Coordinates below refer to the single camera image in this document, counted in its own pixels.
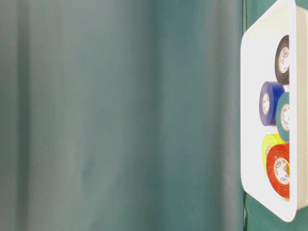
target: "tape roll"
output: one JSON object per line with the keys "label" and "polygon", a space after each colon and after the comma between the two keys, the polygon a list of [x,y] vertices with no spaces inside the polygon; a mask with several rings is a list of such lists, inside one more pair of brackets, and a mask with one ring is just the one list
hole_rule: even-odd
{"label": "tape roll", "polygon": [[265,82],[259,98],[259,114],[264,126],[276,125],[276,107],[284,88],[277,82]]}
{"label": "tape roll", "polygon": [[276,123],[277,130],[280,137],[285,141],[289,142],[289,130],[290,130],[290,104],[289,104],[289,93],[285,92],[279,98],[277,109],[276,109]]}
{"label": "tape roll", "polygon": [[289,84],[289,35],[285,35],[279,42],[275,56],[275,74],[280,84]]}
{"label": "tape roll", "polygon": [[266,170],[270,184],[282,197],[290,197],[290,158],[289,144],[273,146],[266,160]]}
{"label": "tape roll", "polygon": [[267,134],[262,143],[262,163],[264,167],[264,171],[266,171],[266,158],[270,152],[270,149],[276,144],[282,144],[284,141],[280,138],[279,134]]}

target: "teal backdrop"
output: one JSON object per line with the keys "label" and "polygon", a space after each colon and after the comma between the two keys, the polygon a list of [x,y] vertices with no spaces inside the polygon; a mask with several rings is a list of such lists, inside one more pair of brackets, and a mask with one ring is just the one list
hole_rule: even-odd
{"label": "teal backdrop", "polygon": [[0,229],[242,230],[242,12],[1,0]]}
{"label": "teal backdrop", "polygon": [[[249,28],[275,1],[274,0],[243,0],[244,31]],[[307,0],[296,0],[300,7],[308,9]],[[284,222],[262,204],[247,195],[245,230],[247,231],[306,231],[308,230],[308,207],[298,210],[295,219]]]}

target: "yellow electrical tape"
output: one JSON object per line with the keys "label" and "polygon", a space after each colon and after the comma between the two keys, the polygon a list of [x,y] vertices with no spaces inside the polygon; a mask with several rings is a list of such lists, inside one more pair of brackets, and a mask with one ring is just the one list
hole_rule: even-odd
{"label": "yellow electrical tape", "polygon": [[269,151],[273,146],[275,146],[276,144],[281,144],[281,143],[285,143],[285,142],[281,139],[279,134],[267,134],[263,139],[262,162],[263,162],[263,167],[264,167],[266,175],[267,175],[266,158],[269,154]]}

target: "white tray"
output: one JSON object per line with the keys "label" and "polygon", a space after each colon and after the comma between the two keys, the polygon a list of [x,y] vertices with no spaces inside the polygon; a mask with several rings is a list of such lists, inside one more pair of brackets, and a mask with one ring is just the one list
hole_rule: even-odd
{"label": "white tray", "polygon": [[[265,81],[277,81],[277,46],[289,35],[290,199],[280,197],[265,174],[261,147],[268,133],[259,118],[259,94]],[[241,179],[244,190],[284,221],[308,205],[307,76],[308,11],[294,0],[276,1],[244,34],[241,44]]]}

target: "black electrical tape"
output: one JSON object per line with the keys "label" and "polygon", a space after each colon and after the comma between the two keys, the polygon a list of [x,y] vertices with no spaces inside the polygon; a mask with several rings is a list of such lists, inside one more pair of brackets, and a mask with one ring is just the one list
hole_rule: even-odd
{"label": "black electrical tape", "polygon": [[275,56],[275,74],[282,85],[289,84],[289,35],[285,35],[279,42]]}

